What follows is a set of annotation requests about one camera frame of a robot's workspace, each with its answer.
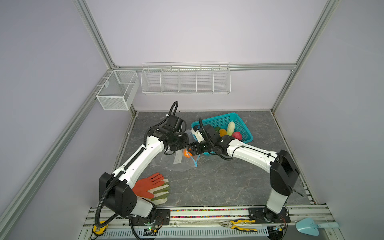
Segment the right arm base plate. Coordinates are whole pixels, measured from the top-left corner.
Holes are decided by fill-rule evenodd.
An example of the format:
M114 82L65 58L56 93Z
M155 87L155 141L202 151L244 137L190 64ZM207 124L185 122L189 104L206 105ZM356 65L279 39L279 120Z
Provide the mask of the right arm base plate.
M250 220L255 220L257 224L289 224L291 218L288 209L283 207L282 210L276 214L269 210L267 207L254 207L249 208Z

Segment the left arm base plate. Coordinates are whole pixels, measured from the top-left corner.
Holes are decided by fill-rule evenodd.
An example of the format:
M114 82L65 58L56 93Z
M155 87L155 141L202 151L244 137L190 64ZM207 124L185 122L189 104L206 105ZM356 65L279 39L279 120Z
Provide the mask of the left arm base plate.
M146 218L141 216L132 217L132 222L134 226L168 226L170 224L170 219L170 209L156 209Z

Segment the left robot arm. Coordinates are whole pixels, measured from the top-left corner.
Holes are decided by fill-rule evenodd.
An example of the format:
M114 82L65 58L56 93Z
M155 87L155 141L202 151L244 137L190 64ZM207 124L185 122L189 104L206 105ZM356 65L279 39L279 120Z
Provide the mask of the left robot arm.
M152 223L156 205L138 197L133 188L149 163L161 152L176 152L186 148L189 138L187 124L175 115L168 115L160 124L150 127L139 149L111 174L99 179L100 200L95 215L95 226L103 228L114 218L139 216Z

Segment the yellow orange mango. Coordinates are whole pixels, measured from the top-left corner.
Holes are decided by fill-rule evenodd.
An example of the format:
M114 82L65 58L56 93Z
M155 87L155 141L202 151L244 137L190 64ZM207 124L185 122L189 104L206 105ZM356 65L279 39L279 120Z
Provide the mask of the yellow orange mango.
M222 137L224 137L224 136L226 136L228 133L227 133L227 131L225 130L225 129L220 129L219 130L219 135L220 135L220 137L222 138Z

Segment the small orange fruit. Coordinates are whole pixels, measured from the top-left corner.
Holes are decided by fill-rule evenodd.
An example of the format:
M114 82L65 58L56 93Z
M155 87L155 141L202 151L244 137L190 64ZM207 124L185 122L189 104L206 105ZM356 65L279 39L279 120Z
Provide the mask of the small orange fruit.
M186 158L192 158L193 157L193 155L188 150L186 150L186 149L184 149L184 156Z

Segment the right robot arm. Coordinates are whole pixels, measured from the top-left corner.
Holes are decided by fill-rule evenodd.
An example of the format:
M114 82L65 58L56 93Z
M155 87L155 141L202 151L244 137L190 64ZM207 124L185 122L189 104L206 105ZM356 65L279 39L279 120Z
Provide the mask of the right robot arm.
M267 213L280 214L300 176L296 163L287 151L267 151L232 136L221 137L211 125L194 127L192 134L196 141L187 147L192 154L214 153L226 161L235 158L244 160L270 174L272 190L265 209Z

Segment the clear zip top bag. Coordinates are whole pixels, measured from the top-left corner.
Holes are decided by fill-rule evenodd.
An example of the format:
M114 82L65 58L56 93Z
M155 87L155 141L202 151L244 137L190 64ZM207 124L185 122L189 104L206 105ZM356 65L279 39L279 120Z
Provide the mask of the clear zip top bag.
M196 168L200 157L201 155L193 155L192 158L186 158L184 149L171 155L161 153L151 161L149 167L157 170L185 172Z

